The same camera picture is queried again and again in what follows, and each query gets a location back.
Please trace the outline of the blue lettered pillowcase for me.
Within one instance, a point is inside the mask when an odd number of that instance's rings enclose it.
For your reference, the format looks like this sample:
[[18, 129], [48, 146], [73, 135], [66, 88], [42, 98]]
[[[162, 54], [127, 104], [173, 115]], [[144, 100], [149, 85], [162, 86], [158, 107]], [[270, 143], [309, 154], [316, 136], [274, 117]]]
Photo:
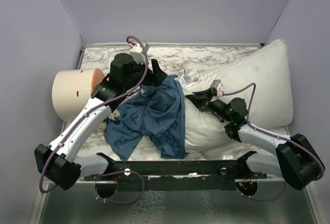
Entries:
[[142, 90], [117, 107], [118, 117], [106, 120], [105, 141], [124, 162], [144, 136], [162, 158], [185, 158], [185, 96], [177, 76], [169, 75], [159, 87], [142, 86]]

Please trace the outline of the white pillow with red logo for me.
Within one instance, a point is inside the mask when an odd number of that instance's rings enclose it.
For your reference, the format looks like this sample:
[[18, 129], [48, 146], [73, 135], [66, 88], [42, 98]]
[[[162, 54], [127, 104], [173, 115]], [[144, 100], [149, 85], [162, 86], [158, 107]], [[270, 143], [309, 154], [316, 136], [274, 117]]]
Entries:
[[[183, 87], [183, 92], [188, 95], [204, 91], [214, 80], [222, 81], [226, 93], [256, 84], [254, 93], [248, 88], [236, 94], [252, 105], [249, 120], [254, 125], [271, 130], [292, 122], [293, 99], [284, 40], [274, 40], [249, 56], [207, 71], [198, 82]], [[220, 122], [210, 112], [199, 111], [188, 99], [185, 100], [185, 122], [187, 153], [224, 151], [235, 143], [225, 133], [226, 122]]]

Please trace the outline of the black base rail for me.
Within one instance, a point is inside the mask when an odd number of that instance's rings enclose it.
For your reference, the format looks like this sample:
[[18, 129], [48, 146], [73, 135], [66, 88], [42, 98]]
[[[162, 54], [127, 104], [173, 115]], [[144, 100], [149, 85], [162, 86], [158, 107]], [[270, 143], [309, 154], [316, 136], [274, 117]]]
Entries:
[[85, 182], [94, 182], [102, 189], [122, 192], [193, 191], [221, 189], [233, 191], [240, 180], [246, 182], [265, 179], [263, 173], [254, 173], [246, 165], [247, 157], [237, 160], [170, 160], [112, 162], [106, 175], [87, 176]]

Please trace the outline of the cream cylinder with orange lid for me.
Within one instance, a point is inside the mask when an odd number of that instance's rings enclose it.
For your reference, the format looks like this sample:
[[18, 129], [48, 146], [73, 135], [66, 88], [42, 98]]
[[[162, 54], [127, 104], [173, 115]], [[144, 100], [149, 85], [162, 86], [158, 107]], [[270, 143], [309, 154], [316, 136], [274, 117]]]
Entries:
[[73, 121], [104, 77], [99, 68], [58, 72], [52, 86], [52, 103], [57, 115], [65, 122]]

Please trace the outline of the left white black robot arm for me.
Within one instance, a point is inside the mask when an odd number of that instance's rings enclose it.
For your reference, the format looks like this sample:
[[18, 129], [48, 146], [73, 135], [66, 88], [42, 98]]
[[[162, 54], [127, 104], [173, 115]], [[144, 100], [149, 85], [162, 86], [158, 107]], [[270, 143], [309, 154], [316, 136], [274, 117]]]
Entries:
[[113, 176], [112, 159], [102, 153], [78, 160], [77, 154], [91, 133], [139, 86], [158, 87], [167, 78], [158, 61], [135, 61], [128, 53], [115, 55], [109, 73], [94, 88], [85, 107], [68, 128], [47, 146], [34, 150], [41, 178], [68, 190], [79, 178], [98, 175], [103, 180]]

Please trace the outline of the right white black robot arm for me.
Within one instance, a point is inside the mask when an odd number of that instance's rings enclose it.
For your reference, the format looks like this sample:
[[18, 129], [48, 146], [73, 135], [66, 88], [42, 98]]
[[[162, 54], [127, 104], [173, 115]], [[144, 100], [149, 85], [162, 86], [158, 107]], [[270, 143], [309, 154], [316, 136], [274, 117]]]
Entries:
[[323, 177], [325, 167], [305, 136], [284, 136], [259, 128], [248, 121], [244, 99], [236, 97], [225, 103], [215, 100], [214, 96], [212, 90], [205, 90], [186, 97], [200, 111], [211, 112], [221, 121], [227, 121], [224, 129], [230, 139], [268, 152], [268, 155], [249, 152], [242, 156], [243, 162], [237, 165], [240, 177], [249, 178], [254, 173], [274, 175], [297, 190]]

